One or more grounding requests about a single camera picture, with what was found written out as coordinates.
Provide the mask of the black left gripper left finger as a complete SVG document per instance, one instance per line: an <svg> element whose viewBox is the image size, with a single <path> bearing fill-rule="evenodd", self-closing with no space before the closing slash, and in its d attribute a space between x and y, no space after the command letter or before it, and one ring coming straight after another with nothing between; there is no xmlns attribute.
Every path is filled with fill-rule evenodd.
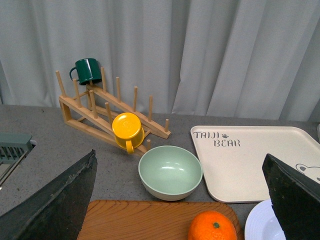
<svg viewBox="0 0 320 240"><path fill-rule="evenodd" d="M97 173L92 150L0 217L2 240L75 240L82 229Z"/></svg>

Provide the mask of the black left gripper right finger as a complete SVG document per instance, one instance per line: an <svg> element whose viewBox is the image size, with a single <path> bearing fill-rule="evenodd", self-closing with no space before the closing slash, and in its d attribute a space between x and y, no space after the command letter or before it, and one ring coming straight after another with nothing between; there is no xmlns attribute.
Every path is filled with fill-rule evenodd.
<svg viewBox="0 0 320 240"><path fill-rule="evenodd" d="M320 238L320 184L271 154L262 164L271 206L287 240Z"/></svg>

